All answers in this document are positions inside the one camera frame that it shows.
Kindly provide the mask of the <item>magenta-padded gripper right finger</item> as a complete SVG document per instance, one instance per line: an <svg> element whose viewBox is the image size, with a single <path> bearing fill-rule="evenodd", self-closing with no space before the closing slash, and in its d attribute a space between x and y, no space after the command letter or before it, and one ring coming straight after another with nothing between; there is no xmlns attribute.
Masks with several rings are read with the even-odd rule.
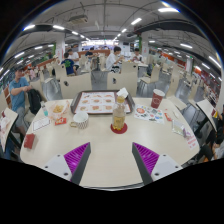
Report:
<svg viewBox="0 0 224 224"><path fill-rule="evenodd" d="M150 184L182 169L182 166L169 155L159 155L138 143L132 144L132 154L144 185Z"/></svg>

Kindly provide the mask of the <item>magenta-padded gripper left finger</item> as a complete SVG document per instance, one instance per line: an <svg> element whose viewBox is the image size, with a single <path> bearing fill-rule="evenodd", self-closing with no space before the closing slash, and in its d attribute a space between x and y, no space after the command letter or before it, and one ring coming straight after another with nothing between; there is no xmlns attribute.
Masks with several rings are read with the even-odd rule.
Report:
<svg viewBox="0 0 224 224"><path fill-rule="evenodd" d="M91 146L87 142L64 155L55 155L44 165L43 169L79 185L90 153Z"/></svg>

